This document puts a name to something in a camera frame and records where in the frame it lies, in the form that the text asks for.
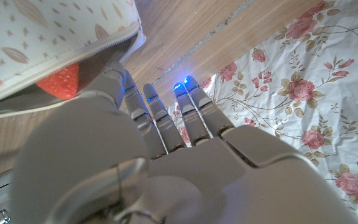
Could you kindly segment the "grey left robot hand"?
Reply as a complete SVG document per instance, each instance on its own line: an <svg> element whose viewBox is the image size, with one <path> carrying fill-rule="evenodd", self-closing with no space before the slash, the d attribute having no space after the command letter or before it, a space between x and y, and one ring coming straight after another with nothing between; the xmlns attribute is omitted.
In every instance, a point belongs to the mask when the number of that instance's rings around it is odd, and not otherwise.
<svg viewBox="0 0 358 224"><path fill-rule="evenodd" d="M235 127L188 77L175 87L191 139L168 114L150 132L129 72L106 67L24 143L14 223L358 223L312 162L281 140Z"/></svg>

